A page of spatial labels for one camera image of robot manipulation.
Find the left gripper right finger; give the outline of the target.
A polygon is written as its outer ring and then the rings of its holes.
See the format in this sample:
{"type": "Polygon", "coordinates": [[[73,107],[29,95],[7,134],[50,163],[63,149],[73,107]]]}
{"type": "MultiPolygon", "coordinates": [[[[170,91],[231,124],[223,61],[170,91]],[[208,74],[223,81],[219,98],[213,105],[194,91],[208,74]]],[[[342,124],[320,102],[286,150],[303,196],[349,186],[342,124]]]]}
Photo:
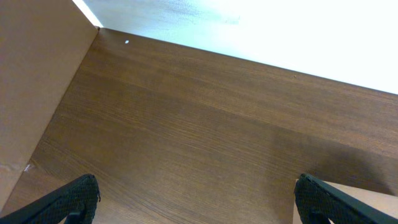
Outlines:
{"type": "Polygon", "coordinates": [[[310,175],[296,181],[295,205],[302,223],[393,223],[388,215],[310,175]]]}

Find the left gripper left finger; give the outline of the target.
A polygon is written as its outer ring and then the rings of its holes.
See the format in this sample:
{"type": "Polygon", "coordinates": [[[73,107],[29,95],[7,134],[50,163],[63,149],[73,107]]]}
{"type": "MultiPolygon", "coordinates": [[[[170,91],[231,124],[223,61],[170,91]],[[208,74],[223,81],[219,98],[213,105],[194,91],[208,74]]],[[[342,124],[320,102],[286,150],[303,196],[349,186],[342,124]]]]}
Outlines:
{"type": "Polygon", "coordinates": [[[1,223],[92,224],[100,190],[92,174],[85,174],[42,198],[1,218],[1,223]]]}

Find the brown cardboard box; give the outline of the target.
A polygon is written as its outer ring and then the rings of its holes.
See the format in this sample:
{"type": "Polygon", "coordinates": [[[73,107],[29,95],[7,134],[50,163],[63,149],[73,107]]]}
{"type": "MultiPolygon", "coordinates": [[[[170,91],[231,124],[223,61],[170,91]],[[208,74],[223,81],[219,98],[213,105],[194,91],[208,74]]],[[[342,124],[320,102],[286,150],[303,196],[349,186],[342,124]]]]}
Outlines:
{"type": "Polygon", "coordinates": [[[2,206],[97,33],[72,0],[1,1],[2,206]]]}

